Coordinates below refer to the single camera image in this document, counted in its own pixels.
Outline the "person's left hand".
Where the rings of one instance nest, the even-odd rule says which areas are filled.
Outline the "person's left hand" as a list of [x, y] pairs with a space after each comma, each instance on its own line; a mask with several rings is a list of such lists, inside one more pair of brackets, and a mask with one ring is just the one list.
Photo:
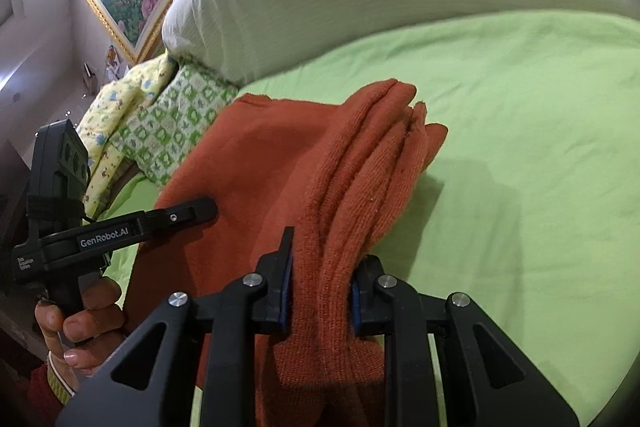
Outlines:
[[125, 314], [117, 306], [120, 286], [108, 277], [96, 280], [82, 294], [84, 309], [64, 317], [54, 303], [40, 301], [35, 319], [49, 350], [54, 373], [77, 391], [124, 341]]

